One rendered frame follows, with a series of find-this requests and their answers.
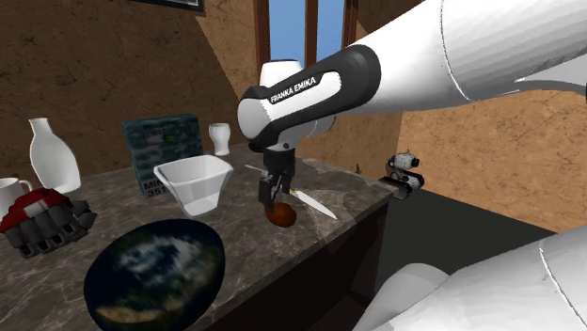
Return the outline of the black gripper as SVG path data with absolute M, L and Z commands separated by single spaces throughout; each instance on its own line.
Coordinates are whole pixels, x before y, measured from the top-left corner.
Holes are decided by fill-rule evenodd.
M 295 150 L 275 151 L 266 149 L 263 151 L 263 164 L 270 178 L 259 180 L 259 202 L 263 205 L 273 205 L 275 201 L 275 189 L 278 193 L 288 195 L 295 174 Z

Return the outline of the brown egg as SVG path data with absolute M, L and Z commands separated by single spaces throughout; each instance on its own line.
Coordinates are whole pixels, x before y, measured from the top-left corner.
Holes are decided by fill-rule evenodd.
M 288 228 L 296 221 L 296 212 L 290 204 L 275 202 L 271 211 L 265 212 L 267 219 L 274 225 Z

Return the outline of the white knife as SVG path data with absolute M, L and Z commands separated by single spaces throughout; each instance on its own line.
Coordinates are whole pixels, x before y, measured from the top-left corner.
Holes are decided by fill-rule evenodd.
M 291 189 L 290 194 L 298 198 L 299 200 L 303 201 L 304 203 L 310 205 L 312 208 L 319 211 L 320 213 L 323 213 L 333 219 L 337 219 L 337 216 L 333 212 L 331 212 L 326 206 L 324 206 L 322 203 L 320 203 L 313 197 L 308 196 L 304 192 L 300 190 Z

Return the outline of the white drinking cup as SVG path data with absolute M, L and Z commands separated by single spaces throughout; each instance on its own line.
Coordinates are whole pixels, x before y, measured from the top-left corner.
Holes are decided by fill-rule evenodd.
M 214 154 L 216 156 L 225 156 L 230 153 L 230 125 L 228 123 L 210 124 L 209 136 L 214 143 Z

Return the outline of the white square bowl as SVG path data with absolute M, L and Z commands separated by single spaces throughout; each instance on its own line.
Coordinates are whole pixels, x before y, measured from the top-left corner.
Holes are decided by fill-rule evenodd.
M 200 155 L 157 165 L 154 175 L 190 216 L 208 213 L 218 205 L 233 167 L 214 155 Z

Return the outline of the dark green printed box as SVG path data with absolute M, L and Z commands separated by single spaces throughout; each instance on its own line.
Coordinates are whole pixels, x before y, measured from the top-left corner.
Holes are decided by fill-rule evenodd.
M 121 126 L 145 198 L 167 191 L 153 173 L 155 166 L 203 153 L 198 118 L 191 114 L 129 120 Z

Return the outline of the white and black toy robot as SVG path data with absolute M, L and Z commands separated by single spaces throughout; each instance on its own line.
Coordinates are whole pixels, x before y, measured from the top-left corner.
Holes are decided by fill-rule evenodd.
M 397 189 L 394 194 L 396 199 L 406 199 L 413 192 L 421 189 L 425 183 L 421 174 L 411 171 L 419 164 L 420 159 L 409 150 L 397 153 L 388 159 L 386 163 L 387 175 L 382 177 L 380 181 Z

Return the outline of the dark earth-print plate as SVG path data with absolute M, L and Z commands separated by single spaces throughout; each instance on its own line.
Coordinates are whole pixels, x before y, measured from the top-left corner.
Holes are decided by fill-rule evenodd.
M 87 311 L 103 331 L 184 331 L 223 283 L 218 233 L 190 219 L 149 223 L 120 236 L 91 263 Z

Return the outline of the white vase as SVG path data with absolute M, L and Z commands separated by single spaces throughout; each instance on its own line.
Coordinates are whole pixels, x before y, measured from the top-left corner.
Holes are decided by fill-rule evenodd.
M 81 178 L 74 153 L 57 136 L 48 118 L 29 120 L 33 138 L 30 144 L 30 163 L 42 186 L 68 194 L 81 186 Z

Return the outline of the red and grey glove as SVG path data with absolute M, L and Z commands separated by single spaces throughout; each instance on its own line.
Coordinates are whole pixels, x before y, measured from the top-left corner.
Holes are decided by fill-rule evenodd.
M 39 188 L 15 199 L 2 218 L 0 233 L 30 259 L 83 238 L 96 218 L 86 200 L 71 201 L 55 189 Z

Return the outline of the white mug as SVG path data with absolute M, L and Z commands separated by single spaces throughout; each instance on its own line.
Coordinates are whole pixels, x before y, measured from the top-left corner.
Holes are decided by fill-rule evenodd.
M 20 180 L 18 178 L 0 179 L 0 222 L 8 213 L 8 209 L 14 204 L 15 200 L 24 194 L 24 188 L 28 191 L 33 190 L 30 181 Z

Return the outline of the window with brown frame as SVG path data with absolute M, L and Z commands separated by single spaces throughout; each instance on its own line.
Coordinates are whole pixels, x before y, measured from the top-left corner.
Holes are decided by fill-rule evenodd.
M 257 66 L 294 59 L 308 66 L 357 38 L 358 0 L 252 0 Z

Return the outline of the dark framed wall picture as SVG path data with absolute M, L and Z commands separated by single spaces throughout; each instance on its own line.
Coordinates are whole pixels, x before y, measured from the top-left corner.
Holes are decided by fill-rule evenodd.
M 139 3 L 147 3 L 167 8 L 180 8 L 195 12 L 203 12 L 203 0 L 131 0 Z

